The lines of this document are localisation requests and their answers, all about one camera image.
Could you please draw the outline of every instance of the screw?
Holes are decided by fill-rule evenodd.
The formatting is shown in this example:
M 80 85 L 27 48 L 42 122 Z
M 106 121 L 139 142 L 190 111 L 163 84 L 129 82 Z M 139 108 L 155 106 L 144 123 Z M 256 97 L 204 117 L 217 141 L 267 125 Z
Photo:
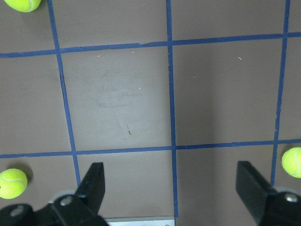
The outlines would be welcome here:
M 66 198 L 60 201 L 61 206 L 67 206 L 72 202 L 72 196 L 68 195 Z
M 24 210 L 24 206 L 18 205 L 18 207 L 15 208 L 14 210 L 12 210 L 9 215 L 11 217 L 16 217 L 16 216 L 20 215 L 23 212 L 23 210 Z
M 292 193 L 286 193 L 284 197 L 288 202 L 297 202 L 298 201 L 298 197 Z

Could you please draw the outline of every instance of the floor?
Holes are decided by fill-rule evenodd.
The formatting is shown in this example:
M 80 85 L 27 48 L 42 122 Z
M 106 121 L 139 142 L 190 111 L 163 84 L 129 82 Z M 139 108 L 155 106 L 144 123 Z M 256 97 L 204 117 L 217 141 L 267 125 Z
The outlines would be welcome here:
M 301 1 L 0 1 L 0 171 L 30 180 L 0 208 L 42 208 L 104 162 L 105 218 L 256 225 L 235 191 L 250 161 L 301 193 Z

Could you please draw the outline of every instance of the blue tape grid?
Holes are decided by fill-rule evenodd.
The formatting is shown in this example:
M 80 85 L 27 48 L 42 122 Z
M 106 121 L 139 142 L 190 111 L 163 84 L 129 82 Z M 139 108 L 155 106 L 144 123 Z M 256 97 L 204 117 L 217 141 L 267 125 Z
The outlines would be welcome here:
M 271 184 L 274 185 L 275 175 L 276 175 L 278 145 L 279 144 L 301 143 L 301 139 L 279 140 L 280 113 L 281 113 L 282 93 L 283 93 L 284 77 L 285 77 L 285 60 L 286 60 L 287 39 L 294 38 L 294 37 L 301 37 L 301 32 L 288 32 L 290 0 L 286 0 L 286 2 L 285 2 L 284 28 L 283 28 L 282 34 L 259 34 L 259 35 L 243 35 L 243 36 L 218 37 L 218 38 L 193 39 L 193 40 L 173 40 L 173 38 L 172 38 L 171 0 L 166 0 L 167 41 L 157 41 L 157 42 L 150 42 L 150 43 L 146 43 L 146 44 L 125 43 L 125 44 L 70 47 L 70 48 L 60 48 L 56 25 L 55 25 L 55 15 L 54 15 L 54 11 L 53 11 L 52 0 L 47 0 L 47 3 L 48 3 L 48 11 L 49 11 L 49 17 L 50 17 L 50 22 L 51 22 L 51 29 L 52 29 L 55 49 L 28 51 L 28 52 L 16 52 L 16 53 L 0 53 L 0 58 L 56 55 L 59 73 L 60 73 L 60 79 L 61 79 L 64 109 L 65 109 L 66 121 L 67 121 L 67 126 L 68 126 L 70 144 L 71 144 L 71 152 L 1 154 L 0 158 L 72 156 L 77 184 L 80 184 L 79 165 L 78 165 L 77 155 L 172 150 L 174 215 L 175 215 L 175 217 L 178 217 L 176 150 L 254 146 L 254 145 L 273 145 Z M 281 65 L 280 65 L 279 87 L 278 87 L 278 97 L 277 97 L 277 117 L 276 117 L 276 121 L 275 121 L 274 140 L 177 146 L 176 145 L 176 134 L 175 134 L 175 115 L 174 115 L 173 46 L 232 42 L 232 41 L 247 41 L 247 40 L 269 40 L 269 39 L 282 39 Z M 103 49 L 148 48 L 148 47 L 161 47 L 161 46 L 165 46 L 168 48 L 169 96 L 170 96 L 170 115 L 171 115 L 171 146 L 77 151 L 76 147 L 75 147 L 75 142 L 74 142 L 70 110 L 69 110 L 68 98 L 67 98 L 66 87 L 65 87 L 64 76 L 63 76 L 63 62 L 62 62 L 61 54 L 62 53 L 71 53 L 71 52 L 103 50 Z

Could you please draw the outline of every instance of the yellow tennis ball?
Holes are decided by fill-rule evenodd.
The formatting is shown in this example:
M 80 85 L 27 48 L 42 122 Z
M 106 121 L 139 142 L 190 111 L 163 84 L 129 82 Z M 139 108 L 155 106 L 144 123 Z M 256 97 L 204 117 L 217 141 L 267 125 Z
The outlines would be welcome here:
M 22 194 L 27 187 L 26 174 L 19 169 L 8 169 L 0 173 L 0 197 L 13 199 Z
M 282 156 L 284 170 L 295 178 L 301 178 L 301 147 L 294 147 Z
M 24 13 L 34 11 L 41 3 L 41 0 L 4 0 L 4 1 L 11 8 Z

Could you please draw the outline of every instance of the floor tile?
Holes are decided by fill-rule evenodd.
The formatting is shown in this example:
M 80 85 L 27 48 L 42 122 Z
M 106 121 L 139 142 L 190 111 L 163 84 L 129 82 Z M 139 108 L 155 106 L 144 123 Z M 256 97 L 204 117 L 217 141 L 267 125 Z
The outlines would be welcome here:
M 301 65 L 296 59 L 301 57 L 301 38 L 288 40 L 286 50 L 285 80 L 282 94 L 279 139 L 299 139 L 301 137 Z
M 162 0 L 54 1 L 61 47 L 167 40 Z
M 63 63 L 77 150 L 170 145 L 166 48 L 64 54 Z
M 173 39 L 283 32 L 285 0 L 172 0 Z
M 93 162 L 103 162 L 105 218 L 173 216 L 171 152 L 78 156 L 83 178 Z
M 1 154 L 70 151 L 55 56 L 0 59 Z
M 289 32 L 301 32 L 301 2 L 299 0 L 291 0 L 290 17 L 289 17 Z
M 0 209 L 27 203 L 37 211 L 46 206 L 53 195 L 77 187 L 72 156 L 0 159 L 0 172 L 10 168 L 25 172 L 29 183 L 20 196 L 10 200 L 1 199 Z
M 0 53 L 54 49 L 47 1 L 21 13 L 0 1 Z
M 174 47 L 177 145 L 273 140 L 280 43 Z
M 283 187 L 287 190 L 293 190 L 299 195 L 301 195 L 301 179 L 294 178 L 290 176 L 282 167 L 281 159 L 283 154 L 293 148 L 293 147 L 300 147 L 301 144 L 284 144 L 278 145 L 277 150 L 277 166 L 276 166 L 276 177 L 275 177 L 275 186 L 276 187 Z
M 250 161 L 269 181 L 272 151 L 273 146 L 177 151 L 177 226 L 255 226 L 236 193 L 237 162 Z

